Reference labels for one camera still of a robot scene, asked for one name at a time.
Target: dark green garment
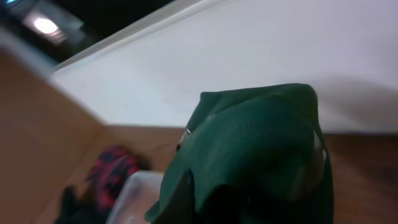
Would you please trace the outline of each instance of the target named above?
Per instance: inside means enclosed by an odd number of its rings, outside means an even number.
[[[147,221],[186,170],[198,223],[333,223],[330,160],[309,85],[202,93]]]

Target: green fabric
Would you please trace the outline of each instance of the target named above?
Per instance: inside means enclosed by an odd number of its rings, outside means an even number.
[[[333,223],[330,160],[309,85],[202,93],[147,221],[187,169],[202,222]]]

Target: bright light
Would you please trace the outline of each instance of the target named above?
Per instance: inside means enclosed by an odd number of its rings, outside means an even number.
[[[33,25],[44,34],[51,34],[58,30],[57,25],[49,19],[38,18],[33,22]]]

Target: white container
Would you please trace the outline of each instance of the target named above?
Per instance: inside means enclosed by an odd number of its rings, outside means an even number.
[[[162,173],[143,170],[130,176],[106,224],[147,224],[144,216],[159,199],[162,179]]]

